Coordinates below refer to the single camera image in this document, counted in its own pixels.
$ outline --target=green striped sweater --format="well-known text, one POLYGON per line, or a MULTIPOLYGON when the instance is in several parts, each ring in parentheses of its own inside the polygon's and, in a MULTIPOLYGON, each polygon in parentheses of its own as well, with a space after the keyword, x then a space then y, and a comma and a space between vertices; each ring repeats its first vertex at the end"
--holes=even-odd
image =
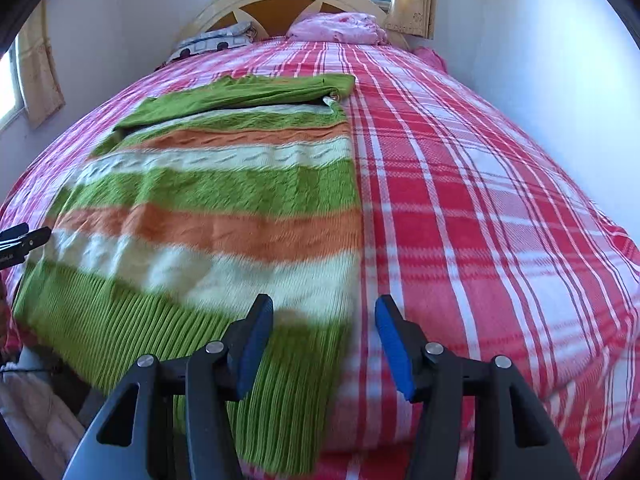
POLYGON ((231 426, 242 459, 311 471, 362 252, 337 103, 353 82, 225 77, 145 100, 55 199, 17 319, 108 391, 139 355, 191 354, 269 294, 274 331, 231 426))

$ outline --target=white cloth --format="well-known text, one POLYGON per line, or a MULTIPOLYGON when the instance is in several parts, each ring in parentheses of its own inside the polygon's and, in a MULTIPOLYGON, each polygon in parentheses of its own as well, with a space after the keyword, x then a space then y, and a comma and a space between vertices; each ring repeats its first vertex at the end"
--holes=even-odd
POLYGON ((0 413, 44 480, 60 480, 84 428, 51 387, 31 373, 0 374, 0 413))

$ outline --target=orange stripe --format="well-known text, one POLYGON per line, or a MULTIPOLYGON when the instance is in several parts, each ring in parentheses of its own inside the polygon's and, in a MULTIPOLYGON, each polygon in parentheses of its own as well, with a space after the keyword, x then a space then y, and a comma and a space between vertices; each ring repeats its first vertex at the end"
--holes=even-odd
POLYGON ((140 148, 217 148, 236 144, 286 144, 300 142, 329 140, 338 136, 350 136, 349 125, 339 123, 327 128, 288 128, 286 130, 242 130, 225 131, 205 130, 202 128, 182 128, 172 130, 167 134, 153 139, 144 140, 139 144, 127 146, 123 150, 138 150, 140 148))
POLYGON ((145 203, 132 209, 71 211, 58 219, 56 228, 111 237, 132 235, 156 244, 179 244, 264 262, 324 258, 343 250, 359 250, 362 246, 357 209, 324 216, 273 219, 168 211, 145 203))

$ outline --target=pink pillow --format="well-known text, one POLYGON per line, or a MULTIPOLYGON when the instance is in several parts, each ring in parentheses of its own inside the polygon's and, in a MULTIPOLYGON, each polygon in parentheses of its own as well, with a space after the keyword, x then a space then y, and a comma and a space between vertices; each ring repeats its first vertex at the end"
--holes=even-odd
POLYGON ((443 72, 447 74, 447 63, 442 59, 436 51, 432 48, 428 48, 425 46, 419 46, 414 49, 414 55, 418 56, 421 60, 423 60, 427 65, 436 69, 439 72, 443 72))
POLYGON ((287 38, 296 41, 329 41, 366 45, 386 45, 386 32, 374 16, 364 12, 318 12, 302 17, 287 31, 287 38))

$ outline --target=red and white plaid blanket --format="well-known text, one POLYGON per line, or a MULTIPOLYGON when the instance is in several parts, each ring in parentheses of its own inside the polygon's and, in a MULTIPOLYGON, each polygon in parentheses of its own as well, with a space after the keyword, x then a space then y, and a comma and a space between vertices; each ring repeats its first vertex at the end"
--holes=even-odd
MULTIPOLYGON (((169 65, 50 145, 12 189, 0 229, 38 227, 70 170, 147 96, 227 74, 322 72, 356 76, 345 110, 365 249, 362 307, 314 479, 404 476, 420 406, 396 392, 374 326, 388 292, 430 340, 471 358, 510 356, 582 476, 604 478, 640 426, 640 253, 526 134, 412 54, 275 39, 169 65)), ((9 303, 21 274, 2 273, 9 303)), ((468 437, 472 409, 464 427, 468 437)), ((470 460, 464 444, 460 479, 470 460)))

